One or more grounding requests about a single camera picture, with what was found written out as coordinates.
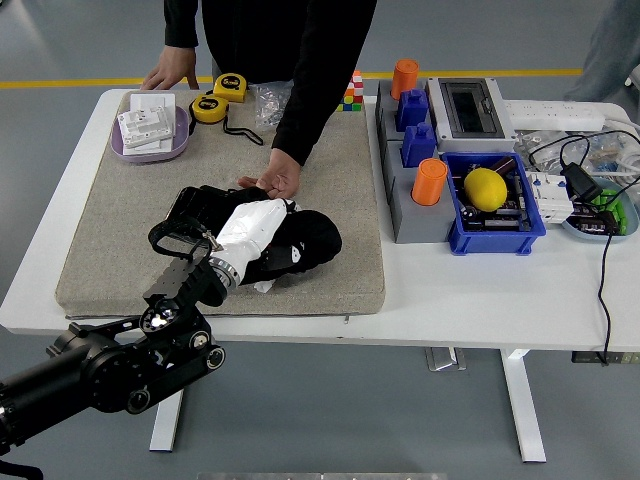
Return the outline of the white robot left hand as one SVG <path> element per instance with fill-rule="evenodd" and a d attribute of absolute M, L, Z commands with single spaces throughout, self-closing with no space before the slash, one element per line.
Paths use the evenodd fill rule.
<path fill-rule="evenodd" d="M 286 214 L 295 209 L 295 202 L 285 199 L 239 205 L 216 236 L 222 249 L 211 257 L 230 264 L 243 277 L 249 262 L 261 256 Z"/>

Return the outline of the person's right hand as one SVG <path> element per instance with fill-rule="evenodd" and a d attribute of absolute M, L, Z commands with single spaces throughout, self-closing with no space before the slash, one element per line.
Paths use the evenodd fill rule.
<path fill-rule="evenodd" d="M 196 76 L 196 51 L 194 48 L 165 46 L 157 65 L 147 74 L 140 89 L 169 90 L 186 80 L 192 90 L 198 90 Z"/>

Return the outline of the person's left hand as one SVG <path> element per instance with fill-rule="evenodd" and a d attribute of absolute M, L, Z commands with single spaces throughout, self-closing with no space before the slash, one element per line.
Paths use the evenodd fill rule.
<path fill-rule="evenodd" d="M 273 148 L 269 163 L 257 178 L 243 176 L 237 180 L 242 188 L 257 187 L 269 198 L 293 198 L 300 185 L 301 166 L 286 152 Z"/>

